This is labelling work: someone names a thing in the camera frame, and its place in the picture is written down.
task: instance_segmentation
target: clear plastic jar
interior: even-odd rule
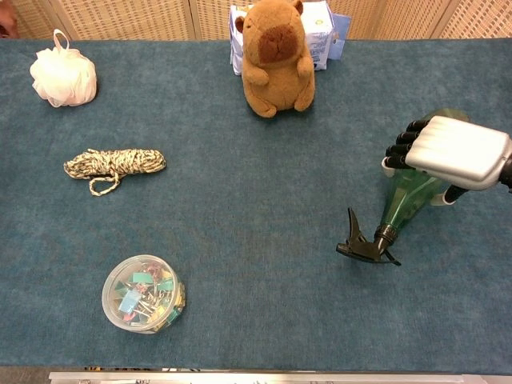
[[[119,328],[154,334],[169,326],[185,307],[185,286],[160,258],[140,254],[121,262],[105,281],[105,315]]]

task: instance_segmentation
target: twisted rope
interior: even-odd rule
[[[64,171],[72,178],[92,178],[90,192],[102,196],[116,189],[128,174],[148,174],[165,167],[166,160],[157,150],[87,150],[66,162]],[[97,192],[94,189],[96,182],[112,182],[113,185]]]

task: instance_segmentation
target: woven panel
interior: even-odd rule
[[[203,40],[230,38],[230,6],[247,6],[258,2],[251,0],[191,0],[196,29]]]
[[[374,20],[378,19],[379,3],[382,0],[329,0],[329,8],[335,14],[350,16],[347,38],[372,38]]]
[[[388,0],[374,38],[430,38],[450,0]]]
[[[39,0],[13,0],[21,38],[50,38],[52,22]]]
[[[190,40],[194,28],[182,0],[58,0],[79,39]]]
[[[512,1],[461,0],[442,38],[512,38]]]
[[[258,0],[192,0],[192,12],[198,23],[202,39],[226,39],[230,36],[230,6],[246,6]],[[378,8],[379,0],[328,0],[336,14],[351,16],[349,38],[367,38],[370,20]]]

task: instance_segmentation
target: stuffed animal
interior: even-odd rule
[[[242,82],[253,111],[304,111],[314,98],[314,67],[301,21],[302,2],[261,0],[235,20],[243,35]]]

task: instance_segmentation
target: black robot finger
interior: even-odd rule
[[[508,186],[509,192],[512,193],[512,155],[506,160],[502,172],[499,175],[499,181],[501,184]]]
[[[409,153],[412,144],[396,144],[394,146],[389,146],[386,150],[386,156],[393,156],[396,154],[406,155]]]
[[[384,159],[384,164],[388,168],[395,168],[397,170],[411,170],[412,166],[406,164],[405,156],[388,156]]]
[[[414,120],[411,124],[407,126],[407,132],[419,132],[423,128],[425,128],[430,120]]]
[[[397,144],[409,144],[416,140],[419,136],[419,132],[402,132],[399,136],[397,136],[396,143]]]
[[[460,186],[451,185],[450,188],[448,188],[445,192],[445,201],[448,204],[451,204],[467,191],[467,189],[461,188]]]

